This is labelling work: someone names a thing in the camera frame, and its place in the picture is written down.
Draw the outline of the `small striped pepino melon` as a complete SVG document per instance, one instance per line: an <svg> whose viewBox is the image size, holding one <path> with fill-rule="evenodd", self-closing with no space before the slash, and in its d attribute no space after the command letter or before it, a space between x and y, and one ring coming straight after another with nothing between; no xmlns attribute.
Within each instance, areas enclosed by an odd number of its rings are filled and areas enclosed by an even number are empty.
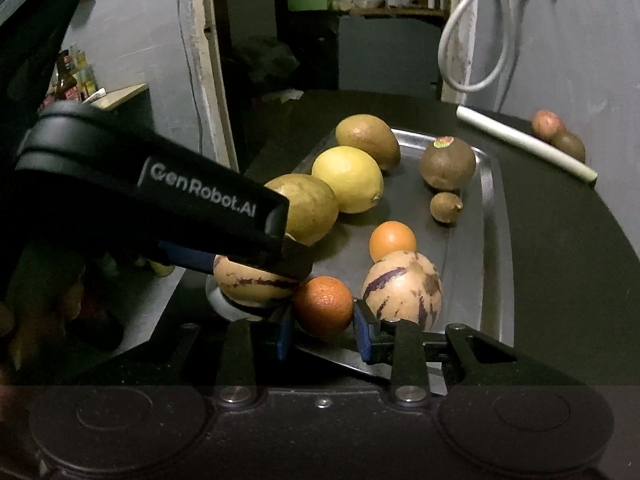
<svg viewBox="0 0 640 480"><path fill-rule="evenodd" d="M300 281L230 261L214 259L214 278L224 296L245 307L263 307L267 302L292 295Z"/></svg>

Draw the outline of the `white plastic tube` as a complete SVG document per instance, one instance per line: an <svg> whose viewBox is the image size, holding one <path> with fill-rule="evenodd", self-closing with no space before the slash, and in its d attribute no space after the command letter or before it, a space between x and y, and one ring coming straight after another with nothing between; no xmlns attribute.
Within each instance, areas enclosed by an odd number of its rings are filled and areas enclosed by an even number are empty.
<svg viewBox="0 0 640 480"><path fill-rule="evenodd" d="M456 115L458 119L462 120L462 122L480 129L480 131L489 134L493 138L516 146L517 148L529 152L546 162L550 162L550 164L563 169L579 180L588 184L593 184L597 181L597 171L594 171L592 168L569 154L560 151L558 148L554 148L552 145L544 143L544 141L538 140L533 136L529 136L518 129L507 126L484 114L480 114L469 107L458 105Z"/></svg>

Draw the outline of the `wooden side counter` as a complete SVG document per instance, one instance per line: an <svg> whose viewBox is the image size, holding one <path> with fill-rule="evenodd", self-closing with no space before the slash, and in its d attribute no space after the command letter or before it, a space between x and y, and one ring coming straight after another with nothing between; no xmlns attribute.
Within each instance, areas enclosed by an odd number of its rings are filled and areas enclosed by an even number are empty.
<svg viewBox="0 0 640 480"><path fill-rule="evenodd" d="M91 102L91 105L100 110L114 110L114 108L132 100L148 89L148 84L133 84L132 86L113 92L107 92L105 96L101 96L99 99Z"/></svg>

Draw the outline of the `red apple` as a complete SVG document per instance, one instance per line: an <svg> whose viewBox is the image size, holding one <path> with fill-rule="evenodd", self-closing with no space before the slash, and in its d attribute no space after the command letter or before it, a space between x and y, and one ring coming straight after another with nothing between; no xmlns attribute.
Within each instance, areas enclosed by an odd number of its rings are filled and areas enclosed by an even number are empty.
<svg viewBox="0 0 640 480"><path fill-rule="evenodd" d="M538 110L532 118L532 130L541 141L550 143L557 134L566 131L566 127L558 114L551 110Z"/></svg>

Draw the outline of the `green brown pear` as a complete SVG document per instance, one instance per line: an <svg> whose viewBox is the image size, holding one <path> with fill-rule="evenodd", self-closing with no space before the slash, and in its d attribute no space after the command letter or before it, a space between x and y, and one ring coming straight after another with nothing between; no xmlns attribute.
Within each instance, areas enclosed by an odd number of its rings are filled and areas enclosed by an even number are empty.
<svg viewBox="0 0 640 480"><path fill-rule="evenodd" d="M288 199L286 232L296 242L312 246L333 228L340 210L335 193L326 182L309 174L284 174L265 187Z"/></svg>

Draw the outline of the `yellow lemon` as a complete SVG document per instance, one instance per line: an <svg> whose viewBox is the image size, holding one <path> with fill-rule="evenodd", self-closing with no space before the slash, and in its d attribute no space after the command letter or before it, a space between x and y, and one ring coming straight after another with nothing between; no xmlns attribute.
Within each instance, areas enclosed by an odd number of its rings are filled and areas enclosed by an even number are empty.
<svg viewBox="0 0 640 480"><path fill-rule="evenodd" d="M344 214L366 212L383 196L382 171L378 163L359 148L328 148L314 160L311 174L332 188L338 209Z"/></svg>

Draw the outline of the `small brown kiwi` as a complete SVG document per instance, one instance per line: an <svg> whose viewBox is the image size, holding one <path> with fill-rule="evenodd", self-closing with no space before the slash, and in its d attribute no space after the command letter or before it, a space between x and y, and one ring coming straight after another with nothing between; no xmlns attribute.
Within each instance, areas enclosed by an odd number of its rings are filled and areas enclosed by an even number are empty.
<svg viewBox="0 0 640 480"><path fill-rule="evenodd" d="M457 194L440 192L435 194L430 203L432 217L445 224L456 223L462 214L463 202Z"/></svg>

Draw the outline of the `large striped pepino melon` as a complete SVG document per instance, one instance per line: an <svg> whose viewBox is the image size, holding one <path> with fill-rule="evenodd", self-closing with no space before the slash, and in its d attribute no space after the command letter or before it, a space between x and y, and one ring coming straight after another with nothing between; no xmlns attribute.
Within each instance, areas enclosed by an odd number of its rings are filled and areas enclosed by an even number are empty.
<svg viewBox="0 0 640 480"><path fill-rule="evenodd" d="M361 297L377 320L401 318L428 332L442 310L442 282L429 258L398 250L371 266Z"/></svg>

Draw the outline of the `green box on shelf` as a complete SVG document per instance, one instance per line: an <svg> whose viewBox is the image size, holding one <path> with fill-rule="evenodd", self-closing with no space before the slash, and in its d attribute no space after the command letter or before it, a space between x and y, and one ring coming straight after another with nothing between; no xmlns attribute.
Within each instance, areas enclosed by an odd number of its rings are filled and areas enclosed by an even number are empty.
<svg viewBox="0 0 640 480"><path fill-rule="evenodd" d="M325 11L332 6L333 0L288 0L290 11Z"/></svg>

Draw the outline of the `brown kiwi at back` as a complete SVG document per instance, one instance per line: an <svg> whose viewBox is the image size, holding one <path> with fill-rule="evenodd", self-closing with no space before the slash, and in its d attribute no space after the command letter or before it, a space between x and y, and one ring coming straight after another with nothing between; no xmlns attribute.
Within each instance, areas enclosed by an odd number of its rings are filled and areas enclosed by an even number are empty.
<svg viewBox="0 0 640 480"><path fill-rule="evenodd" d="M551 139L550 144L562 151L563 153L572 156L577 159L578 162L583 164L586 162L586 148L582 143L579 136L568 130L562 130L555 133Z"/></svg>

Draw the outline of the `bottles on counter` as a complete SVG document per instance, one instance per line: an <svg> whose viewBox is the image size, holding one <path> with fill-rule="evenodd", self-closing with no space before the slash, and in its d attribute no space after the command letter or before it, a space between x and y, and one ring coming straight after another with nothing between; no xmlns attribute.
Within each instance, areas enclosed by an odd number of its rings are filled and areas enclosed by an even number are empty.
<svg viewBox="0 0 640 480"><path fill-rule="evenodd" d="M98 89L93 68L86 52L76 44L58 52L49 88L42 102L47 107L56 101L93 102L101 99L105 91Z"/></svg>

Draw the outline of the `silver metal tray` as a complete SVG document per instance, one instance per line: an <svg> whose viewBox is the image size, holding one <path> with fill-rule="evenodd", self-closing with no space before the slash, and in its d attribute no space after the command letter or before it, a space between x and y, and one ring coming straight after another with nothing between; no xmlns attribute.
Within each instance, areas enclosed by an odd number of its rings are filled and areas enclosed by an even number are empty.
<svg viewBox="0 0 640 480"><path fill-rule="evenodd" d="M416 234L419 252L442 279L440 333L463 323L510 346L514 343L514 285L509 220L498 162L474 152L476 170L461 195L463 211L454 226L442 226L430 213L432 192L419 174L419 160L431 136L395 130L401 163L385 178L382 200L363 214L345 214L314 245L314 274L342 280L354 296L372 260L369 238L386 220L405 223Z"/></svg>

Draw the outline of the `brown oval mango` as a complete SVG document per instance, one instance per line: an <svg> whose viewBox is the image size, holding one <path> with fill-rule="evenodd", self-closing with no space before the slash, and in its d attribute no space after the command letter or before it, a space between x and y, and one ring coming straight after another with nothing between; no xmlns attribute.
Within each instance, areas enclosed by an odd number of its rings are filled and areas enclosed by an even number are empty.
<svg viewBox="0 0 640 480"><path fill-rule="evenodd" d="M369 154L383 171L400 164L399 143L381 118L370 114L346 117L336 126L335 137L338 145L359 148Z"/></svg>

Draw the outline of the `small orange red tangerine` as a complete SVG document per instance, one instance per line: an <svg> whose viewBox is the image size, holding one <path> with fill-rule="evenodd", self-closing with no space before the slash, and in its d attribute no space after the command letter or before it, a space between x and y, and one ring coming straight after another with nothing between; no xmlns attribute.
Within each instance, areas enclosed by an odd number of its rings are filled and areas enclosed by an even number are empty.
<svg viewBox="0 0 640 480"><path fill-rule="evenodd" d="M317 276L306 281L294 294L293 304L300 325L317 337L337 336L352 322L352 293L332 276Z"/></svg>

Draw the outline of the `brown round fruit with sticker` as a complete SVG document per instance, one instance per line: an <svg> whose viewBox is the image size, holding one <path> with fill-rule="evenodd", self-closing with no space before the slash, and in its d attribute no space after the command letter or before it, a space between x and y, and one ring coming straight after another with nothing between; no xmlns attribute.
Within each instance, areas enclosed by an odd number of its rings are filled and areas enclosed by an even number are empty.
<svg viewBox="0 0 640 480"><path fill-rule="evenodd" d="M440 136L428 144L420 159L423 180L439 191L455 191L475 174L476 160L472 148L454 136Z"/></svg>

